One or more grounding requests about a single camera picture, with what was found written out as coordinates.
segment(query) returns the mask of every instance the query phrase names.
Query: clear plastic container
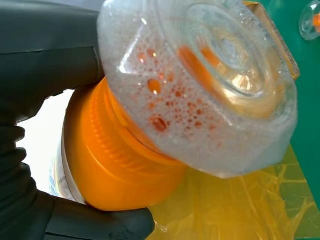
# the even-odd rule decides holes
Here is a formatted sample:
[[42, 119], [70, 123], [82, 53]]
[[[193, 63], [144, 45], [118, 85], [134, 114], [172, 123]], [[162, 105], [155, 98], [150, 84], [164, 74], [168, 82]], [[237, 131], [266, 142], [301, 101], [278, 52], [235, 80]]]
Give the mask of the clear plastic container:
[[229, 178], [280, 162], [296, 128], [288, 67], [241, 0], [107, 0], [97, 25], [109, 87], [147, 148]]
[[300, 34], [306, 41], [320, 36], [320, 1], [312, 1], [301, 13]]

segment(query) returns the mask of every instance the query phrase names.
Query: orange cap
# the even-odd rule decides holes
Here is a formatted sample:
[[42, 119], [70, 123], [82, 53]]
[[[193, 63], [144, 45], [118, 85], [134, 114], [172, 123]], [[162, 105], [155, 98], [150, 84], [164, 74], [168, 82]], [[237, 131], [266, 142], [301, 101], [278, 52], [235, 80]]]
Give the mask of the orange cap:
[[64, 123], [67, 162], [80, 193], [103, 211], [159, 203], [174, 192], [186, 165], [162, 154], [109, 91], [106, 79], [78, 89]]

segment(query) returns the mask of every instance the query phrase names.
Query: green surface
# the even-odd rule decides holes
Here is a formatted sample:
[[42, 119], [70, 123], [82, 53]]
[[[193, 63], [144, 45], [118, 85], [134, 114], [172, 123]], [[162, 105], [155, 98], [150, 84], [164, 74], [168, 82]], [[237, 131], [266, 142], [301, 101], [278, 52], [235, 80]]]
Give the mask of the green surface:
[[299, 65], [299, 123], [291, 144], [320, 206], [320, 38], [305, 41], [299, 33], [301, 12], [311, 0], [258, 0], [275, 23]]

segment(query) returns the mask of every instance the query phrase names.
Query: foam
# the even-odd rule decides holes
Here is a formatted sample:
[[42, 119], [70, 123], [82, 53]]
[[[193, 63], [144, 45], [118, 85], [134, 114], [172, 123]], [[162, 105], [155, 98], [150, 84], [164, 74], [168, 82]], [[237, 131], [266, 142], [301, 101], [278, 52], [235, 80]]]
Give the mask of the foam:
[[[190, 76], [175, 46], [165, 38], [158, 8], [179, 1], [162, 0], [158, 8], [155, 2], [107, 1], [98, 19], [99, 47], [109, 85], [134, 121], [165, 154], [221, 178], [282, 159], [297, 116], [297, 90], [283, 61], [279, 74], [291, 88], [279, 110], [265, 120], [237, 114]], [[220, 2], [229, 4], [230, 14], [248, 33], [257, 33], [259, 49], [274, 45], [241, 2]]]

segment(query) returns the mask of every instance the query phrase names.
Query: cardboard piece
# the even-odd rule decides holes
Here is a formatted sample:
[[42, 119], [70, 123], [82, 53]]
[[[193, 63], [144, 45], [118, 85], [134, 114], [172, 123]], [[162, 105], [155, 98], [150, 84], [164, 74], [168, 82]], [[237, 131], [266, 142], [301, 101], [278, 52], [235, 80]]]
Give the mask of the cardboard piece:
[[300, 75], [298, 64], [294, 60], [292, 53], [282, 37], [275, 24], [268, 15], [266, 8], [259, 2], [245, 1], [244, 3], [264, 25], [275, 43], [277, 44], [283, 58], [287, 62], [292, 77], [297, 80]]

